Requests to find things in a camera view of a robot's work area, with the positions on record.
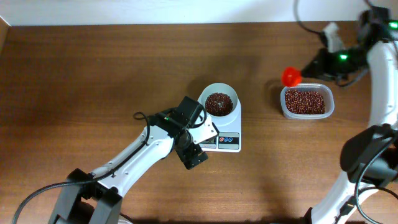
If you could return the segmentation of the red plastic scoop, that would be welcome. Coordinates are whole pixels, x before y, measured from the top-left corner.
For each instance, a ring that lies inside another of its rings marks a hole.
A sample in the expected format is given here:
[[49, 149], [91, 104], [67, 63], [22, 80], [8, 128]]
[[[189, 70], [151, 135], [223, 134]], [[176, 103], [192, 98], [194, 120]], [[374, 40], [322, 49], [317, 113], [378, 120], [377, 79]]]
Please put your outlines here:
[[301, 71], [294, 67], [287, 67], [282, 73], [281, 81], [286, 87], [295, 87], [302, 82]]

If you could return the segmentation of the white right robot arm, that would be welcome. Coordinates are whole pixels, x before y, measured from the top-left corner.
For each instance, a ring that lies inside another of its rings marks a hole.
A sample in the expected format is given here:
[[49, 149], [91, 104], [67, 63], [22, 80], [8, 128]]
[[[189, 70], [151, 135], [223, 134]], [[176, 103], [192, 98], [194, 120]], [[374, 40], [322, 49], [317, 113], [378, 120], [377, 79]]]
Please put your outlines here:
[[371, 195], [386, 191], [397, 181], [397, 21], [389, 10], [366, 2], [358, 21], [358, 44], [334, 50], [327, 31], [327, 46], [301, 71], [304, 77], [347, 80], [357, 70], [371, 75], [371, 112], [367, 128], [348, 140], [341, 151], [341, 172], [326, 197], [309, 208], [305, 223], [345, 223]]

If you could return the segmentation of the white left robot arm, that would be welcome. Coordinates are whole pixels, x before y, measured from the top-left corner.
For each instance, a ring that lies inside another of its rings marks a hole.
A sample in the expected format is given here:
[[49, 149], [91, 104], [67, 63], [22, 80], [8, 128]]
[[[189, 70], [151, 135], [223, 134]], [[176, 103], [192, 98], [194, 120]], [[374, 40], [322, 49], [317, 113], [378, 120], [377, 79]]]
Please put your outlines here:
[[141, 135], [116, 157], [90, 173], [75, 169], [68, 175], [50, 223], [125, 223], [123, 198], [151, 166], [176, 151], [192, 169], [208, 158], [200, 143], [218, 135], [204, 106], [187, 96], [145, 120]]

